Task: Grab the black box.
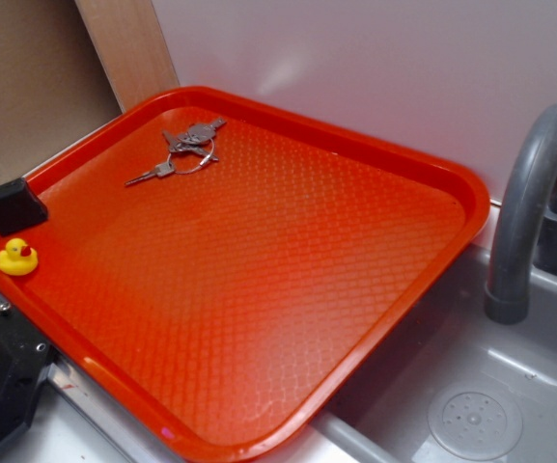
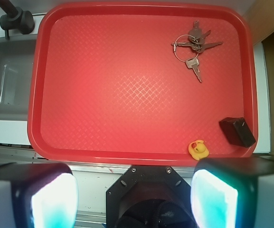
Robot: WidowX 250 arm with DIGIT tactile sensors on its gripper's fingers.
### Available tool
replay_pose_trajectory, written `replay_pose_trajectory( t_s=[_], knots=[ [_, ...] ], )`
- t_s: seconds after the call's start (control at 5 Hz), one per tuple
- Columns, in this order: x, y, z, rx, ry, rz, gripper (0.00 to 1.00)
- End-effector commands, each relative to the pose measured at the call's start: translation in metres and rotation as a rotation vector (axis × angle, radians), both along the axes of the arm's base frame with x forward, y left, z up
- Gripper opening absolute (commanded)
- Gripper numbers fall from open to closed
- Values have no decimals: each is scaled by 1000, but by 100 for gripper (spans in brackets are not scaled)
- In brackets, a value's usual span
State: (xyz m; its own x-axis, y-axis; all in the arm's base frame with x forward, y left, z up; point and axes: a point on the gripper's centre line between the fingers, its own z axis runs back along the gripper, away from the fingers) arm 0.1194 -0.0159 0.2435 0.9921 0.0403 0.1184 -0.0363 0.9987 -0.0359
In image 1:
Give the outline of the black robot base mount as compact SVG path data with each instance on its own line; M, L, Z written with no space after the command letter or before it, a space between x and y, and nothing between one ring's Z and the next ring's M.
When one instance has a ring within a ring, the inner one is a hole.
M0 305L0 451L30 429L54 356L19 309Z

